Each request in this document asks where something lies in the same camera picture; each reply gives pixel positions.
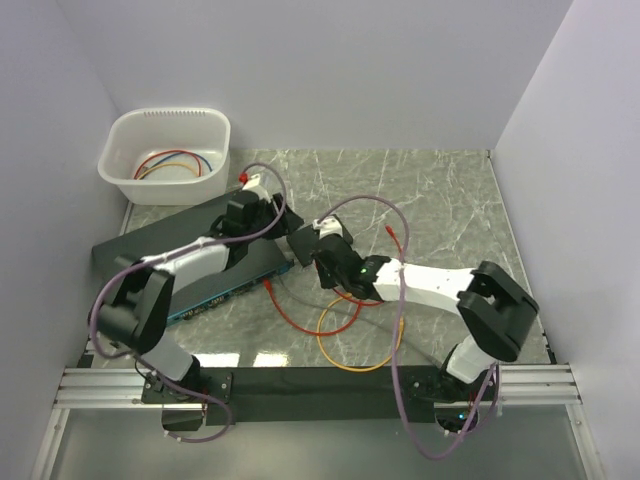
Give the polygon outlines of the small black switch box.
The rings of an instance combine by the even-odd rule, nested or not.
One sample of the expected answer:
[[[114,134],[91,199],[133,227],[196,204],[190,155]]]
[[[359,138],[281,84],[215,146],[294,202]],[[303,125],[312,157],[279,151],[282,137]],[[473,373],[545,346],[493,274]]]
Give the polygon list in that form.
[[[312,252],[319,240],[319,232],[312,225],[307,225],[286,237],[287,243],[302,267],[312,262]]]

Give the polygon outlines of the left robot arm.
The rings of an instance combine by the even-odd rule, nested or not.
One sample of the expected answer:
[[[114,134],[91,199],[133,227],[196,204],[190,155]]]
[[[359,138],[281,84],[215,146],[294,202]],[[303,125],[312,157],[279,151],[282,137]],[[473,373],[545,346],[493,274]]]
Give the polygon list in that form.
[[[238,191],[209,231],[187,245],[139,259],[119,257],[121,270],[100,291],[88,315],[94,347],[101,356],[110,356],[99,344],[103,335],[155,370],[176,400],[202,398],[206,384],[198,359],[165,333],[173,295],[235,267],[252,242],[285,237],[303,224],[285,195]]]

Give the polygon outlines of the large black network switch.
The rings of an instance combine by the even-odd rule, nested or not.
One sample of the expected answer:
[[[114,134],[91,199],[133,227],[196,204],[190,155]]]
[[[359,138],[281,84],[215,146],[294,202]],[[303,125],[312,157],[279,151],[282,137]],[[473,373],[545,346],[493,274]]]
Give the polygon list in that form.
[[[92,248],[94,272],[107,281],[120,270],[116,264],[119,256],[156,255],[204,235],[214,220],[225,212],[233,194],[229,191],[188,209],[144,207],[147,214],[140,221],[130,220],[128,232]],[[167,325],[190,320],[260,285],[265,278],[288,272],[293,265],[294,261],[286,258],[275,242],[257,240],[233,269],[210,275],[174,294]]]

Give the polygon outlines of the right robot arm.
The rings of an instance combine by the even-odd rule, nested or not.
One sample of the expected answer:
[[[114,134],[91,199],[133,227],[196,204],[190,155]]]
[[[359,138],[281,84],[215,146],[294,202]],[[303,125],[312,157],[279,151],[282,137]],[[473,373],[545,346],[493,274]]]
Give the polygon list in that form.
[[[440,374],[452,399],[465,397],[494,362],[515,362],[538,316],[533,297],[501,266],[442,269],[403,264],[388,256],[361,257],[337,234],[311,253],[324,289],[341,287],[359,300],[404,300],[458,315],[469,334],[454,347]]]

